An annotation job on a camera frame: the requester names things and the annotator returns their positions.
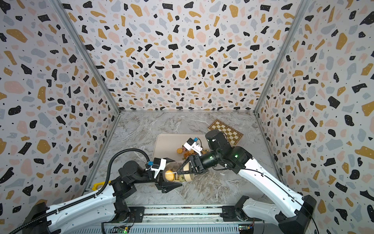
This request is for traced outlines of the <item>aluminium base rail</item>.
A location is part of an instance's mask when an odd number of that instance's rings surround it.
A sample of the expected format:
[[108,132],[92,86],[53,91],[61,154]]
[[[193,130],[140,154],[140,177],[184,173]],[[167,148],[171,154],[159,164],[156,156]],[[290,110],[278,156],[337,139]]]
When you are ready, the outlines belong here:
[[239,219],[232,205],[131,206],[130,218],[93,224],[79,234],[281,234],[266,218]]

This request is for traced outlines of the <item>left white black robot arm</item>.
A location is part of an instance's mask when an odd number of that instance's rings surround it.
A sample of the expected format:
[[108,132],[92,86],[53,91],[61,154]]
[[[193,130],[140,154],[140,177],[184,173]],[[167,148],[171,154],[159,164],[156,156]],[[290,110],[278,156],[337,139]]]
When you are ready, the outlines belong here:
[[131,217],[126,199],[136,192],[137,183],[155,183],[158,190],[167,193],[182,186],[163,177],[166,160],[153,169],[143,169],[129,161],[119,169],[119,176],[100,190],[93,191],[68,202],[47,206],[36,205],[15,234],[70,234],[98,223]]

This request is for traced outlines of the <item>yellow plastic letter toy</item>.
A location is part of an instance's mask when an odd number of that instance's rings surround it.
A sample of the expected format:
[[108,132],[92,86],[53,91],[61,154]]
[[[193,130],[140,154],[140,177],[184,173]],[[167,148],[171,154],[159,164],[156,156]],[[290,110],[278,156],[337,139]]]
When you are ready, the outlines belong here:
[[95,183],[92,187],[92,190],[96,193],[104,187],[105,182]]

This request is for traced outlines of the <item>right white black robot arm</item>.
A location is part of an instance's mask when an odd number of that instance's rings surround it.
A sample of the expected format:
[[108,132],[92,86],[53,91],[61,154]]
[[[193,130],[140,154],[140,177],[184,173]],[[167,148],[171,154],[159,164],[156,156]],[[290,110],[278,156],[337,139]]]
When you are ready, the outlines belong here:
[[281,183],[247,150],[231,146],[225,134],[219,130],[209,131],[205,138],[210,149],[205,154],[195,139],[190,138],[184,144],[184,148],[193,150],[194,154],[186,158],[177,170],[178,175],[200,175],[220,165],[222,170],[240,175],[271,199],[271,203],[264,203],[242,196],[232,207],[233,211],[223,213],[223,217],[240,221],[258,218],[277,225],[284,234],[307,232],[309,224],[315,222],[313,213],[317,202],[312,196],[303,196]]

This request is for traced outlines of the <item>beige rectangular tray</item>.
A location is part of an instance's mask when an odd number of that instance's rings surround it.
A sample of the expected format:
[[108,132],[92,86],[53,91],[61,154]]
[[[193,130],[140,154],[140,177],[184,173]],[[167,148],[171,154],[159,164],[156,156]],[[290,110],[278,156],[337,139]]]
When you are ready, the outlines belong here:
[[169,158],[173,161],[185,161],[184,153],[178,154],[177,149],[182,148],[189,138],[199,138],[200,140],[197,140],[197,143],[205,151],[210,151],[204,134],[159,134],[156,138],[151,159]]

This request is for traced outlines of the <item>wooden chessboard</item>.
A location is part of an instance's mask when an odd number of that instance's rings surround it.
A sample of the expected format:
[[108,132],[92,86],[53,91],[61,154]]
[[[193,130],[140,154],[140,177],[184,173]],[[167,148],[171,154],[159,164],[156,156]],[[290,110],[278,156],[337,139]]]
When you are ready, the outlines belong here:
[[232,145],[232,146],[236,146],[239,141],[242,139],[243,137],[243,134],[239,131],[237,131],[236,129],[234,129],[233,127],[225,124],[224,122],[216,119],[209,127],[208,127],[209,130],[219,130],[220,132],[223,132],[227,138],[227,140],[229,141],[229,143]]

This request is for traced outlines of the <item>pile of poured cookies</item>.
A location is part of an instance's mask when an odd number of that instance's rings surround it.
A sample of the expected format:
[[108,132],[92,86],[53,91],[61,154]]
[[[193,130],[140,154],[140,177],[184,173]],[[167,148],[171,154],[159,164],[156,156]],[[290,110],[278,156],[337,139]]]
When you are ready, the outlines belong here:
[[178,148],[176,153],[183,156],[183,159],[187,159],[189,156],[193,155],[193,150],[187,150],[184,146]]

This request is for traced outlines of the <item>cookie jar with beige lid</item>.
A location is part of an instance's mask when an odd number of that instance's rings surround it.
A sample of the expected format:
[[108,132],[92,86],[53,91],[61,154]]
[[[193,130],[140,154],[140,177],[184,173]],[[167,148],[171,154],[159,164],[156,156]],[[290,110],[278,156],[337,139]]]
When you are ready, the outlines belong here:
[[167,182],[192,182],[195,175],[178,175],[176,171],[167,170],[163,172],[163,179]]

